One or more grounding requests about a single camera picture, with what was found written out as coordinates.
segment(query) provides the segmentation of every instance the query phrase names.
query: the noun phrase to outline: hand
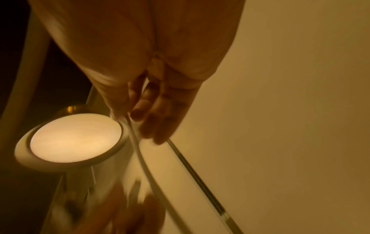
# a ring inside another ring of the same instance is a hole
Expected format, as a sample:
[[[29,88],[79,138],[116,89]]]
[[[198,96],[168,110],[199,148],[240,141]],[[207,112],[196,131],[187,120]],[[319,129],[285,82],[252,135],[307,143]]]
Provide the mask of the hand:
[[[165,209],[152,196],[147,195],[142,204],[127,209],[121,184],[116,184],[105,201],[72,232],[73,234],[102,234],[112,222],[111,233],[157,234],[164,220]]]
[[[244,0],[29,2],[113,116],[132,111],[132,119],[143,121],[142,136],[157,144],[175,132],[216,71],[244,5]]]

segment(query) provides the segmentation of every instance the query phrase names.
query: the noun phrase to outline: beige wall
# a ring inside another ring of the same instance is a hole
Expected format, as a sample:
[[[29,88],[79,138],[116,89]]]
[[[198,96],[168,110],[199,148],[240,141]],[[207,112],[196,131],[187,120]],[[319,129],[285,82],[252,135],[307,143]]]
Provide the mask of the beige wall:
[[[172,138],[244,233],[370,233],[369,43],[368,0],[247,1]],[[141,147],[195,233],[226,233],[168,146]]]

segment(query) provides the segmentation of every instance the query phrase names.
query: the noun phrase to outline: human hand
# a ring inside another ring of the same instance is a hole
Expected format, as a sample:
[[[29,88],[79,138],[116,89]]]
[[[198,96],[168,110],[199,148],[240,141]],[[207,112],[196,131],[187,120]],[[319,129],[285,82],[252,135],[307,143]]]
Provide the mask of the human hand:
[[[133,120],[142,121],[142,136],[157,144],[175,132],[216,71],[244,5],[244,0],[29,2],[112,116],[131,111]]]
[[[121,184],[116,184],[105,201],[74,230],[73,234],[102,234],[112,222],[109,233],[157,234],[164,220],[165,209],[152,196],[147,195],[142,204],[129,205]]]

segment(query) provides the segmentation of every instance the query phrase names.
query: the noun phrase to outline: lamp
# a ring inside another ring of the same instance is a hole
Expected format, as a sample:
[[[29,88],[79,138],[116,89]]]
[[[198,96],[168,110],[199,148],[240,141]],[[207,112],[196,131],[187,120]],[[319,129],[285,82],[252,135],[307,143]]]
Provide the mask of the lamp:
[[[87,106],[70,106],[26,133],[15,147],[15,157],[34,170],[64,172],[106,160],[127,139],[124,124]]]

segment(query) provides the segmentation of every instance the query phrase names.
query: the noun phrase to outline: dark background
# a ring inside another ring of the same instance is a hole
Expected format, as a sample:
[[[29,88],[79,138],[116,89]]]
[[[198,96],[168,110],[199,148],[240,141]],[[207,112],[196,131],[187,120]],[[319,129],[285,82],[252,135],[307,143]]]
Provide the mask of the dark background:
[[[26,0],[12,0],[0,11],[2,114],[22,56],[30,8]],[[19,165],[13,156],[15,144],[23,134],[48,120],[57,110],[85,103],[90,87],[84,74],[52,43],[26,117],[12,143],[0,152],[0,234],[40,233],[60,177]]]

